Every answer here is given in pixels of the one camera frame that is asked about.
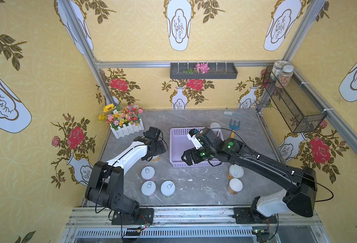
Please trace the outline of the blue yellow label can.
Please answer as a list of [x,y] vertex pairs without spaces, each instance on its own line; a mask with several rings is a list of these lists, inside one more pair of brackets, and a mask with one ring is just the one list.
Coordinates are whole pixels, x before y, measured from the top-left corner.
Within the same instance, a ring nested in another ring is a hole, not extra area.
[[219,136],[222,131],[221,125],[216,122],[211,123],[209,128],[216,136]]

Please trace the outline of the white-lid can behind arm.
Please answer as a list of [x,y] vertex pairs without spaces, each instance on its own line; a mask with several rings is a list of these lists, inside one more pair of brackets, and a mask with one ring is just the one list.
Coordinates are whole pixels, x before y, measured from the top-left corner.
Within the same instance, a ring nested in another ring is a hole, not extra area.
[[141,177],[146,181],[155,181],[156,180],[155,169],[151,166],[144,167],[141,171]]

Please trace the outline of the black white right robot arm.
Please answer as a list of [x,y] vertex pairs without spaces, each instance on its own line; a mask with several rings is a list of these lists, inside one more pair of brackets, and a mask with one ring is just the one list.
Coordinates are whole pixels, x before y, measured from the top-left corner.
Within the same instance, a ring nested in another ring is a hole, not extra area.
[[210,128],[200,131],[191,129],[186,136],[194,145],[181,156],[187,165],[217,159],[221,163],[249,169],[283,188],[269,196],[257,196],[250,207],[251,218],[264,220],[288,211],[303,217],[313,216],[317,195],[316,173],[313,169],[285,165],[234,138],[222,140]]

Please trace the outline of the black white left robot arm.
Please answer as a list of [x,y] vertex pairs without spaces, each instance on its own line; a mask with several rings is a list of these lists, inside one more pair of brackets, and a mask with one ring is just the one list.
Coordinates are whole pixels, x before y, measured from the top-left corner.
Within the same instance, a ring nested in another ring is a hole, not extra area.
[[163,132],[150,127],[115,158],[95,163],[86,187],[85,199],[95,203],[96,207],[102,206],[128,219],[137,220],[140,204],[124,194],[124,176],[139,160],[149,161],[166,150]]

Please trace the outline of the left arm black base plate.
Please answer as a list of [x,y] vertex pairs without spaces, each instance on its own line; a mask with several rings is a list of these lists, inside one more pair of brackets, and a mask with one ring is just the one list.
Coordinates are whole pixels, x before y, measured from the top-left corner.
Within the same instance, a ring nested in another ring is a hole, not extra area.
[[115,212],[111,220],[112,225],[144,225],[153,224],[154,209],[153,208],[140,208],[139,215],[134,219],[123,216],[121,213]]

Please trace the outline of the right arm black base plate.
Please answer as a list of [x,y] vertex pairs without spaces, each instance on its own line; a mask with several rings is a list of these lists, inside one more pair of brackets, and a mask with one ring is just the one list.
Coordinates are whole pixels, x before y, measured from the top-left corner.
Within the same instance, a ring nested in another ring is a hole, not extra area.
[[236,220],[237,224],[277,224],[278,222],[277,217],[274,215],[266,217],[247,207],[233,208],[232,217]]

